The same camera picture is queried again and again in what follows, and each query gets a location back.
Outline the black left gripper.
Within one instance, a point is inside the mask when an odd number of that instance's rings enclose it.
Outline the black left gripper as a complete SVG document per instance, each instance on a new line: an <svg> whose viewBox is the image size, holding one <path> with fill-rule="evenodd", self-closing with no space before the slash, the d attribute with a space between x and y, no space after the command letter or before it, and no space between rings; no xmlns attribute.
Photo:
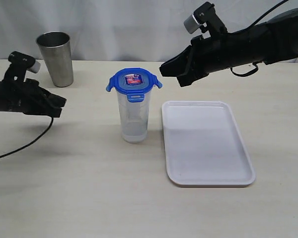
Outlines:
<svg viewBox="0 0 298 238"><path fill-rule="evenodd" d="M39 82L34 79L26 79L24 82L8 80L4 82L4 87L8 93L8 112L59 118L67 101L66 98L40 87Z"/></svg>

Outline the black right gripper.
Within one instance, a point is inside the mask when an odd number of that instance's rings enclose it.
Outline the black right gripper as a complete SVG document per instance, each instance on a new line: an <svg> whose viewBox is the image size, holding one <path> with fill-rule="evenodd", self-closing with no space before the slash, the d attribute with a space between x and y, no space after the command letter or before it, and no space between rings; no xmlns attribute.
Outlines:
<svg viewBox="0 0 298 238"><path fill-rule="evenodd" d="M162 63L160 73L176 77L180 87L190 86L212 72L228 68L226 53L220 40L197 36L180 54Z"/></svg>

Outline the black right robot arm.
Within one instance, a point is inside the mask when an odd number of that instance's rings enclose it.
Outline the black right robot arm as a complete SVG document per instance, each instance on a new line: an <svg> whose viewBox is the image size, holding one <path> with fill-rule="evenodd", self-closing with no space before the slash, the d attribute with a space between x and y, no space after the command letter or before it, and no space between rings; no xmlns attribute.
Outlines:
<svg viewBox="0 0 298 238"><path fill-rule="evenodd" d="M200 29L210 36L192 38L184 51L160 66L161 75L176 77L181 87L210 73L248 63L268 65L298 58L298 8L229 33L214 4L207 1L184 21L184 26L190 34Z"/></svg>

